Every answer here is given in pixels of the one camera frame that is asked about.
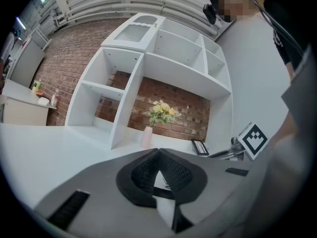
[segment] pink vase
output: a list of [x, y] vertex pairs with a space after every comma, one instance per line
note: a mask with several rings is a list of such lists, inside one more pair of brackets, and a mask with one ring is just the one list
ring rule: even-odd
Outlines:
[[149, 148], [151, 144], [153, 129], [151, 127], [146, 127], [143, 131], [142, 139], [141, 139], [141, 147]]

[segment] yellow flower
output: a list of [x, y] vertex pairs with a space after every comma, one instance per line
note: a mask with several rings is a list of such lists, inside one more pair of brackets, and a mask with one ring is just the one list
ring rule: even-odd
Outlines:
[[161, 105], [160, 105], [161, 107], [162, 107], [162, 109], [163, 110], [166, 110], [166, 111], [168, 111], [169, 110], [169, 105], [168, 104], [166, 104], [166, 103], [161, 103]]
[[175, 110], [174, 110], [173, 108], [171, 108], [171, 109], [168, 111], [168, 113], [169, 113], [170, 115], [174, 115], [174, 114], [175, 114]]
[[159, 107], [158, 106], [154, 106], [153, 107], [153, 111], [154, 111], [154, 113], [158, 113], [159, 112]]

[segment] black slot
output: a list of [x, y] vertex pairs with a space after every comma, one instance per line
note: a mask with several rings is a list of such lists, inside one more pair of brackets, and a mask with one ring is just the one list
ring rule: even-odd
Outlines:
[[244, 169], [228, 168], [226, 172], [234, 174], [234, 175], [246, 177], [249, 171]]
[[50, 223], [66, 230], [90, 194], [77, 190], [48, 219]]

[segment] shelf compartment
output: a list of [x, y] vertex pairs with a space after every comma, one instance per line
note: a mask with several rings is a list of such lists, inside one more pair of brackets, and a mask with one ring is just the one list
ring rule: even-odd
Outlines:
[[87, 65], [82, 79], [106, 85], [110, 75], [116, 71], [132, 73], [141, 53], [117, 49], [100, 48]]
[[124, 91], [121, 89], [89, 82], [86, 80], [82, 80], [81, 83], [91, 88], [95, 93], [100, 94], [101, 97], [110, 98], [116, 101], [120, 101], [124, 93]]
[[161, 30], [176, 34], [189, 41], [197, 43], [198, 45], [201, 45], [199, 38], [200, 34], [198, 32], [174, 21], [166, 19], [161, 27]]
[[230, 91], [214, 78], [153, 53], [146, 53], [144, 76], [179, 87], [208, 100], [230, 94]]
[[230, 148], [233, 106], [232, 95], [211, 102], [206, 146], [209, 154]]
[[228, 89], [230, 86], [229, 71], [224, 61], [206, 50], [208, 75], [224, 84]]
[[181, 36], [159, 30], [153, 53], [191, 66], [197, 60], [202, 47]]
[[133, 70], [126, 90], [120, 101], [117, 115], [114, 119], [114, 126], [110, 135], [110, 148], [114, 148], [125, 136], [130, 115], [137, 97], [142, 79], [144, 76], [144, 55], [141, 55], [138, 63]]
[[99, 147], [102, 147], [104, 149], [109, 148], [109, 138], [112, 128], [105, 130], [104, 128], [100, 128], [95, 125], [67, 126], [67, 128], [69, 128], [72, 132], [74, 132], [75, 135], [77, 135], [82, 140], [88, 141], [93, 145], [98, 145]]
[[194, 58], [194, 60], [189, 64], [189, 67], [192, 69], [199, 71], [200, 73], [205, 73], [205, 62], [204, 62], [204, 52], [200, 50], [198, 56]]
[[206, 36], [203, 36], [203, 41], [205, 44], [205, 49], [213, 53], [214, 55], [216, 55], [217, 51], [221, 49], [221, 47], [217, 43], [213, 42], [211, 39], [207, 38]]

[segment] red brick wall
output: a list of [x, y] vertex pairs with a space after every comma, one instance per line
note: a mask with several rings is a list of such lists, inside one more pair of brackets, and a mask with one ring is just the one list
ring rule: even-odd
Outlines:
[[60, 90], [56, 110], [50, 110], [47, 125], [64, 125], [71, 96], [76, 84], [100, 44], [126, 19], [109, 19], [83, 23], [61, 29], [50, 36], [52, 42], [34, 79], [42, 80], [41, 89], [51, 99]]
[[[126, 19], [110, 19], [83, 23], [58, 31], [46, 50], [35, 79], [42, 80], [41, 89], [51, 98], [56, 88], [60, 90], [56, 110], [50, 110], [47, 125], [64, 125], [68, 105], [76, 84], [86, 65], [100, 48], [105, 38]], [[109, 79], [109, 86], [124, 89], [129, 74], [117, 71]], [[149, 118], [143, 115], [155, 100], [163, 100], [183, 115], [168, 124], [156, 124], [156, 134], [190, 140], [205, 140], [210, 102], [180, 88], [144, 78], [130, 117], [129, 127], [144, 130]], [[101, 99], [96, 116], [114, 121], [119, 102]]]
[[[124, 90], [130, 74], [117, 71], [107, 85]], [[163, 100], [182, 116], [168, 124], [157, 123], [153, 133], [180, 139], [200, 139], [205, 141], [210, 101], [172, 85], [144, 77], [134, 103], [129, 127], [144, 130], [150, 125], [149, 118], [143, 112], [153, 106], [155, 100]], [[119, 102], [103, 99], [97, 107], [96, 116], [113, 122]]]

